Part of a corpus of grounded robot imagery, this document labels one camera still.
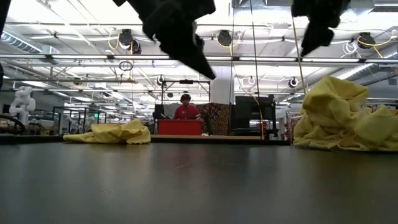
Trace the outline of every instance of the gray table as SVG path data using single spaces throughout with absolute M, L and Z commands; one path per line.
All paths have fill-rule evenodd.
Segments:
M 0 146 L 0 223 L 397 223 L 398 155 Z

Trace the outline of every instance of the computer screen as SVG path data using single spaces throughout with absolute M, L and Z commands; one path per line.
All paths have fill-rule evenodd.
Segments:
M 260 119 L 260 110 L 263 119 L 272 120 L 273 107 L 270 103 L 274 102 L 272 97 L 261 97 L 257 104 L 252 96 L 237 96 L 235 98 L 235 118 L 236 119 Z

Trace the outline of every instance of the person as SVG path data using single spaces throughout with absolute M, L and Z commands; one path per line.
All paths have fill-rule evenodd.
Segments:
M 182 105 L 175 110 L 174 119 L 198 119 L 201 120 L 201 114 L 196 106 L 191 105 L 191 96 L 184 94 L 181 96 Z

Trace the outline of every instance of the red shirt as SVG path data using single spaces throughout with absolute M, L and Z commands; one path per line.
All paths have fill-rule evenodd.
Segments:
M 174 119 L 197 119 L 198 114 L 200 114 L 200 112 L 196 106 L 181 105 L 175 110 Z

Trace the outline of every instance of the yellow cloth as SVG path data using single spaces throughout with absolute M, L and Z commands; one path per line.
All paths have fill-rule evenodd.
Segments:
M 304 98 L 294 145 L 320 149 L 398 151 L 397 110 L 361 108 L 369 90 L 325 77 Z
M 85 143 L 150 143 L 150 132 L 140 120 L 128 124 L 92 124 L 92 132 L 63 136 L 65 141 Z

